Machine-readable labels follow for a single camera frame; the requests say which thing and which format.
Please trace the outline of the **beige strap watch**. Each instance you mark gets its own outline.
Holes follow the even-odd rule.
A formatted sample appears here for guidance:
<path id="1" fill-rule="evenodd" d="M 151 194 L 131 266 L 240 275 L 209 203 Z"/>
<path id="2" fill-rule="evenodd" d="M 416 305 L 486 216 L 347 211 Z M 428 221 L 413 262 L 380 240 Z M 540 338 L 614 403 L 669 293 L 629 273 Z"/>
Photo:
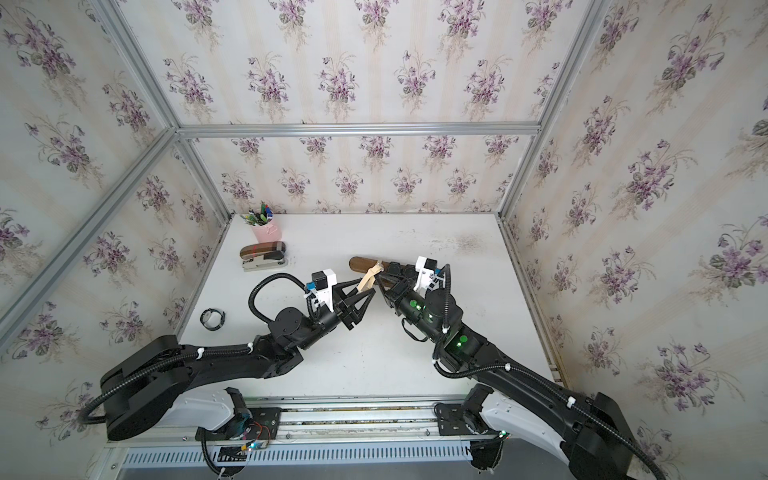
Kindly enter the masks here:
<path id="1" fill-rule="evenodd" d="M 357 284 L 357 292 L 358 293 L 364 293 L 369 290 L 371 290 L 374 287 L 374 284 L 376 282 L 376 276 L 383 271 L 383 265 L 381 261 L 377 261 L 373 266 L 371 266 L 366 273 L 363 275 L 362 279 Z"/>

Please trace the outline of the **brown wooden watch stand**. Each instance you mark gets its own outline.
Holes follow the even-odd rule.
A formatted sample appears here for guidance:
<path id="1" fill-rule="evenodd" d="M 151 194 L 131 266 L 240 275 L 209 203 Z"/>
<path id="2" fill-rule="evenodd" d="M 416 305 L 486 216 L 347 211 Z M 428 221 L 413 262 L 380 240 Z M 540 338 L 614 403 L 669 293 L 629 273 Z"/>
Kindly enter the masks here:
<path id="1" fill-rule="evenodd" d="M 395 284 L 399 281 L 397 281 L 396 277 L 392 277 L 387 273 L 387 267 L 391 262 L 395 261 L 385 261 L 385 260 L 377 260 L 372 258 L 366 258 L 366 257 L 360 257 L 355 256 L 352 257 L 349 262 L 348 266 L 353 272 L 358 273 L 366 273 L 366 271 L 373 266 L 377 261 L 381 261 L 383 265 L 383 271 L 384 278 L 382 279 L 382 282 L 385 286 L 391 286 L 392 284 Z"/>

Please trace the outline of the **thin black band watch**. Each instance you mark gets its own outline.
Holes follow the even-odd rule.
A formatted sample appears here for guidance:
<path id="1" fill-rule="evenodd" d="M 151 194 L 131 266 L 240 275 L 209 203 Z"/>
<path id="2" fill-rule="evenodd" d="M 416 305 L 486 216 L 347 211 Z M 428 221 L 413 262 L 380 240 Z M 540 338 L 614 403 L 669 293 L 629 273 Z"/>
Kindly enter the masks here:
<path id="1" fill-rule="evenodd" d="M 199 317 L 200 324 L 210 332 L 220 330 L 226 322 L 226 313 L 218 308 L 207 308 Z"/>

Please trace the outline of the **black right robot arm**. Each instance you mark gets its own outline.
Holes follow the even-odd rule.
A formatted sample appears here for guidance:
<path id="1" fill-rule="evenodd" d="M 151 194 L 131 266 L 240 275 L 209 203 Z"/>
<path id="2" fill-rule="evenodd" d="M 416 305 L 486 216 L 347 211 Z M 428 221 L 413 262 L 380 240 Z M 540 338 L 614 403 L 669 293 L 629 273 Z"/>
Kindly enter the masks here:
<path id="1" fill-rule="evenodd" d="M 387 305 L 432 342 L 431 364 L 447 379 L 472 379 L 463 406 L 468 429 L 518 437 L 565 463 L 577 479 L 626 479 L 638 460 L 665 474 L 629 428 L 616 401 L 579 394 L 515 361 L 463 321 L 448 266 L 392 263 L 376 274 Z"/>

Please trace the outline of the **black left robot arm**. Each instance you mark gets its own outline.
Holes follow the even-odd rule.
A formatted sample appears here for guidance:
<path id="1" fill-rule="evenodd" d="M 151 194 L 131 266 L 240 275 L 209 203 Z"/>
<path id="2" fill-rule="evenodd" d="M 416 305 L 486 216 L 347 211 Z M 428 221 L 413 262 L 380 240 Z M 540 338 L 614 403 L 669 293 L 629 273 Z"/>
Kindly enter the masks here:
<path id="1" fill-rule="evenodd" d="M 305 311 L 286 307 L 269 318 L 257 308 L 257 295 L 278 280 L 301 290 Z M 158 425 L 187 392 L 232 380 L 284 376 L 302 363 L 303 351 L 339 325 L 358 325 L 374 296 L 372 288 L 362 290 L 355 280 L 334 283 L 324 272 L 314 273 L 308 284 L 286 272 L 271 274 L 247 300 L 268 334 L 223 346 L 181 344 L 174 335 L 160 336 L 102 376 L 100 394 L 80 409 L 77 422 L 103 424 L 109 440 L 126 440 Z"/>

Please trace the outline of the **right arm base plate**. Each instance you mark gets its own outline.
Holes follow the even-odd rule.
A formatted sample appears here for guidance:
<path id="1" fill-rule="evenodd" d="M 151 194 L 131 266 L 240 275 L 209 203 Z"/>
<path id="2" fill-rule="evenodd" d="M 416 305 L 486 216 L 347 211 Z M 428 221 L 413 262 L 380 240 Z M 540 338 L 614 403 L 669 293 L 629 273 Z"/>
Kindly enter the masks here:
<path id="1" fill-rule="evenodd" d="M 479 413 L 468 410 L 461 403 L 435 403 L 433 413 L 437 421 L 438 433 L 442 437 L 485 435 L 504 440 L 511 437 L 511 433 L 506 430 L 491 428 Z"/>

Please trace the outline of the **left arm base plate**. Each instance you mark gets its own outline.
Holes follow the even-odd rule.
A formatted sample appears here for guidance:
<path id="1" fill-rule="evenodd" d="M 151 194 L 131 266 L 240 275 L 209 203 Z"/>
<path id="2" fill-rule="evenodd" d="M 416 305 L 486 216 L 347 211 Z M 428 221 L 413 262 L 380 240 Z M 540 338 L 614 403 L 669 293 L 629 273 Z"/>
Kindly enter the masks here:
<path id="1" fill-rule="evenodd" d="M 207 431 L 199 428 L 195 440 L 203 436 L 210 441 L 247 441 L 267 442 L 276 438 L 282 409 L 279 407 L 249 408 L 249 413 L 236 413 L 235 416 L 218 430 Z"/>

